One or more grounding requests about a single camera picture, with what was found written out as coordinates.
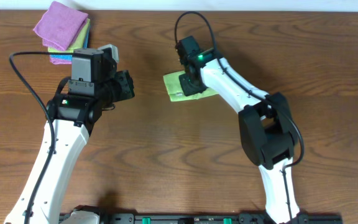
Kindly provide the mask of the green microfiber cloth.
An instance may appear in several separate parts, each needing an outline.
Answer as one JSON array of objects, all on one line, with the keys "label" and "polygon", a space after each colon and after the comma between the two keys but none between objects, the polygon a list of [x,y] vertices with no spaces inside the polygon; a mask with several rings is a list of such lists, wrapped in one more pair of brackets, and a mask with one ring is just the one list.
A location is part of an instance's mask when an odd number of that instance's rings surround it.
[{"label": "green microfiber cloth", "polygon": [[168,96],[171,102],[198,100],[217,95],[218,92],[211,88],[207,88],[202,93],[195,95],[185,96],[180,86],[179,76],[185,74],[184,71],[173,72],[163,76],[163,81],[167,89]]}]

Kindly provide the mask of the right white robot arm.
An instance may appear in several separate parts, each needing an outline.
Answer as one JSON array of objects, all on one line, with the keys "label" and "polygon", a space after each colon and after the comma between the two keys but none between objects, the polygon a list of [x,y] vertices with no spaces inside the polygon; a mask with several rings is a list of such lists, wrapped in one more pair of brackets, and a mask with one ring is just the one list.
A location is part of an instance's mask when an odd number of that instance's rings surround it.
[{"label": "right white robot arm", "polygon": [[259,168],[264,185],[265,211],[274,223],[295,221],[300,208],[295,200],[291,169],[295,145],[304,146],[288,102],[281,93],[269,94],[239,75],[214,49],[177,47],[185,74],[180,85],[186,96],[210,88],[237,113],[242,148]]}]

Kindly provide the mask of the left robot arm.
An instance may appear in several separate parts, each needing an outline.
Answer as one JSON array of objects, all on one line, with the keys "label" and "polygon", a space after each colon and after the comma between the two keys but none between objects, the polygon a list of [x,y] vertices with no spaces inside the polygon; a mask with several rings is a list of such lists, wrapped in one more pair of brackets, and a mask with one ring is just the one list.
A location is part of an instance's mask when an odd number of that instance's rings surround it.
[{"label": "left robot arm", "polygon": [[26,185],[5,223],[58,223],[74,166],[103,111],[134,97],[126,70],[92,82],[63,78],[45,105],[47,122],[40,151]]}]

